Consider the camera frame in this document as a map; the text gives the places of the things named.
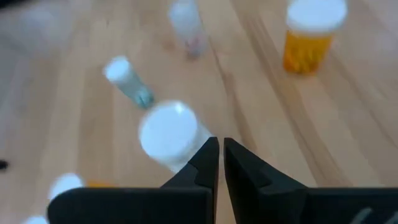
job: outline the white lid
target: white lid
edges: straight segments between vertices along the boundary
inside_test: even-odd
[[[36,217],[29,217],[24,224],[47,224],[47,220],[44,217],[36,216]]]
[[[148,156],[170,168],[192,150],[197,129],[197,118],[187,105],[167,101],[155,106],[142,119],[139,139]]]
[[[287,9],[287,25],[297,32],[324,34],[337,30],[347,15],[345,0],[295,0]]]
[[[104,74],[111,83],[122,84],[130,79],[132,69],[132,65],[125,56],[117,56],[104,68]]]
[[[70,189],[84,187],[83,181],[76,174],[63,174],[58,177],[49,192],[49,199],[53,200],[56,196]]]
[[[201,26],[200,16],[194,0],[177,0],[169,10],[169,19],[177,32],[194,32]]]

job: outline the wooden surface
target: wooden surface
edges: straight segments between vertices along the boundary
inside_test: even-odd
[[[171,0],[42,0],[0,12],[0,223],[43,215],[54,178],[158,187],[172,174],[137,140],[144,111],[102,75],[127,55],[157,101],[188,103],[308,186],[398,186],[395,0],[350,0],[318,76],[281,66],[281,0],[198,0],[209,48],[186,58]],[[218,223],[234,223],[220,175]]]

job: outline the wood grain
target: wood grain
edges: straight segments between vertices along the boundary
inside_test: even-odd
[[[308,186],[398,186],[395,1],[348,1],[345,26],[306,78],[281,66],[288,1],[197,0],[208,48],[196,60],[168,22],[171,2],[36,0],[0,11],[0,157],[11,163],[0,223],[43,215],[66,172],[123,187],[172,176],[140,147],[145,111],[102,75],[117,55],[157,101],[186,102],[220,139]],[[234,223],[220,171],[217,222]]]

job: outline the clear plastic bottle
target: clear plastic bottle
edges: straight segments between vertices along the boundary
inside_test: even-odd
[[[170,7],[169,19],[188,54],[197,57],[203,53],[207,46],[206,35],[195,0],[174,2]]]
[[[106,78],[115,84],[126,96],[141,108],[149,108],[154,102],[154,95],[141,82],[137,73],[125,56],[118,56],[105,67]]]
[[[145,153],[178,173],[213,135],[181,101],[165,101],[142,118],[139,140]]]

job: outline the glass vial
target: glass vial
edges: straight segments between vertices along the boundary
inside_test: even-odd
[[[154,102],[154,95],[141,82],[137,73],[125,56],[118,56],[105,67],[106,78],[116,85],[126,96],[141,108],[149,108]]]
[[[177,0],[169,11],[169,19],[177,37],[189,56],[197,57],[206,49],[206,35],[195,0]]]

